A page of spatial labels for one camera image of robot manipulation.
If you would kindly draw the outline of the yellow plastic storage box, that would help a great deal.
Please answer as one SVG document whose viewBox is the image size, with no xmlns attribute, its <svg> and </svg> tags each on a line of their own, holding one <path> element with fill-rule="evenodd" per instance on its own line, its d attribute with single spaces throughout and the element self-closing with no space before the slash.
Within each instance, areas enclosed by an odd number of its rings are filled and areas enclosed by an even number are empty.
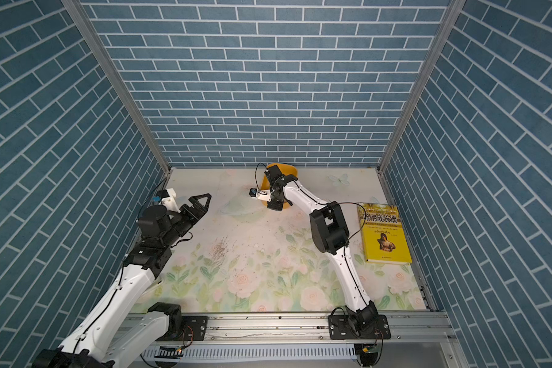
<svg viewBox="0 0 552 368">
<path fill-rule="evenodd" d="M 265 180 L 262 182 L 261 190 L 271 191 L 271 202 L 267 202 L 267 208 L 280 212 L 285 205 L 292 205 L 285 196 L 285 187 L 290 182 L 296 181 L 297 177 L 291 173 L 284 174 L 278 164 L 266 167 L 264 174 Z"/>
</svg>

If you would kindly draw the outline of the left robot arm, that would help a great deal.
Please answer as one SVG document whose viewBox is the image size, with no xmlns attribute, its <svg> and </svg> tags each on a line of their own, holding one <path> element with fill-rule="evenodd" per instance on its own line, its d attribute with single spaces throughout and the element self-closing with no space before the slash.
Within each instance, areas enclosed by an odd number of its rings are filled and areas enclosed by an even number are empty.
<svg viewBox="0 0 552 368">
<path fill-rule="evenodd" d="M 156 302 L 138 325 L 121 338 L 115 335 L 133 305 L 152 286 L 173 254 L 173 247 L 209 211 L 212 196 L 192 196 L 177 205 L 172 189 L 161 190 L 154 204 L 146 208 L 136 223 L 140 240 L 125 259 L 108 291 L 80 325 L 55 349 L 44 349 L 34 367 L 128 367 L 157 340 L 184 337 L 182 308 Z"/>
</svg>

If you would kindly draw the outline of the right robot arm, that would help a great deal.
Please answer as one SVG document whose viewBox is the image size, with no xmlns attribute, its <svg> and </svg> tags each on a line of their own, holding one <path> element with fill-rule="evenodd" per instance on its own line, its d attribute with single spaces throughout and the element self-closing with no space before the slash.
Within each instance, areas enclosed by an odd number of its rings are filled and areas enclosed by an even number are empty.
<svg viewBox="0 0 552 368">
<path fill-rule="evenodd" d="M 350 250 L 353 236 L 341 204 L 327 202 L 314 195 L 293 173 L 284 173 L 281 164 L 261 166 L 268 187 L 258 187 L 250 191 L 249 195 L 265 202 L 268 209 L 281 212 L 285 205 L 289 205 L 308 215 L 314 245 L 329 258 L 340 282 L 348 327 L 356 337 L 383 339 L 383 330 L 378 326 L 382 315 L 359 279 Z"/>
</svg>

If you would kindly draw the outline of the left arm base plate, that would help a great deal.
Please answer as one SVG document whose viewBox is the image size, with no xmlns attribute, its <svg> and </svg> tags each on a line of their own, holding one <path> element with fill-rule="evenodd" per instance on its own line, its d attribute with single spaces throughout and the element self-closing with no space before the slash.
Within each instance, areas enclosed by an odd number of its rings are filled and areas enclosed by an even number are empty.
<svg viewBox="0 0 552 368">
<path fill-rule="evenodd" d="M 191 315 L 182 317 L 182 321 L 175 324 L 170 322 L 168 331 L 158 341 L 203 341 L 207 330 L 209 318 L 204 315 Z"/>
</svg>

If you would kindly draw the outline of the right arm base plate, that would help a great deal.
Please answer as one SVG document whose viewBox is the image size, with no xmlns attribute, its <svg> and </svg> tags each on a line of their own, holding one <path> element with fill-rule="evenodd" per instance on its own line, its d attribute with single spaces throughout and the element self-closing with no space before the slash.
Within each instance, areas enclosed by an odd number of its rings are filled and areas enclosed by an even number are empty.
<svg viewBox="0 0 552 368">
<path fill-rule="evenodd" d="M 350 322 L 348 316 L 334 314 L 328 317 L 328 325 L 331 340 L 390 340 L 392 337 L 388 320 L 382 314 L 362 327 Z"/>
</svg>

